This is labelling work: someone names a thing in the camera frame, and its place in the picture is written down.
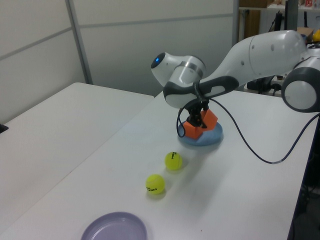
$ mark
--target floor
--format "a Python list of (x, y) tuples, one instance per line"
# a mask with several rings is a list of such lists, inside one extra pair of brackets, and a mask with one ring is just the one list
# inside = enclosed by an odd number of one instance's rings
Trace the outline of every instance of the floor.
[(320, 195), (309, 194), (306, 212), (298, 215), (293, 225), (294, 236), (291, 232), (288, 240), (320, 240)]
[(294, 215), (288, 240), (320, 240), (320, 128), (314, 140)]

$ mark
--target yellow object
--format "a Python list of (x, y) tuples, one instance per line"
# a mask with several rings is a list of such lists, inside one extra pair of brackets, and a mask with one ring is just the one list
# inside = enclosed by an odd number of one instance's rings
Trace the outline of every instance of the yellow object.
[(166, 183), (159, 174), (150, 175), (145, 181), (145, 187), (151, 194), (160, 194), (165, 189)]
[(172, 151), (165, 156), (164, 163), (169, 170), (178, 170), (182, 166), (182, 157), (179, 153)]
[(318, 29), (315, 34), (312, 36), (312, 41), (317, 42), (320, 41), (320, 29)]

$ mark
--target cardboard box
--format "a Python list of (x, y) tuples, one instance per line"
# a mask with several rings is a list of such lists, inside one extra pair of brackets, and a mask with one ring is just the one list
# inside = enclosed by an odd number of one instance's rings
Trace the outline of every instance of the cardboard box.
[(307, 42), (312, 42), (312, 36), (314, 34), (314, 29), (310, 27), (297, 27), (296, 31), (300, 34), (304, 34), (306, 36)]
[(239, 0), (239, 7), (267, 8), (274, 0)]

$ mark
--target orange block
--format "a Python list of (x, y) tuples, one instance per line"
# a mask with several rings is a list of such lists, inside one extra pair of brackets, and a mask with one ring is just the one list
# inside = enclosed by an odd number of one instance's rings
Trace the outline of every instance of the orange block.
[(203, 123), (206, 125), (206, 128), (202, 128), (200, 126), (192, 126), (189, 122), (186, 121), (183, 124), (185, 129), (185, 136), (192, 139), (198, 139), (203, 132), (213, 130), (217, 125), (218, 118), (212, 111), (210, 111), (210, 109), (201, 111), (201, 117)]

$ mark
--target white table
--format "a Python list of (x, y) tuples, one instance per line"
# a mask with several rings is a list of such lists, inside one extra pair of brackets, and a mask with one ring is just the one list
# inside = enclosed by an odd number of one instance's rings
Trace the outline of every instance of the white table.
[(0, 134), (0, 233), (152, 99), (74, 83), (8, 122)]
[[(267, 160), (282, 158), (314, 116), (294, 112), (277, 97), (233, 91), (216, 99)], [(269, 165), (247, 149), (220, 107), (210, 108), (223, 127), (223, 141), (186, 146), (176, 134), (177, 109), (160, 94), (0, 240), (79, 240), (92, 221), (116, 211), (140, 217), (149, 240), (287, 239), (316, 120), (287, 160)], [(177, 173), (165, 169), (171, 151), (185, 163)], [(144, 186), (153, 173), (166, 180), (166, 192), (158, 197), (150, 197)]]

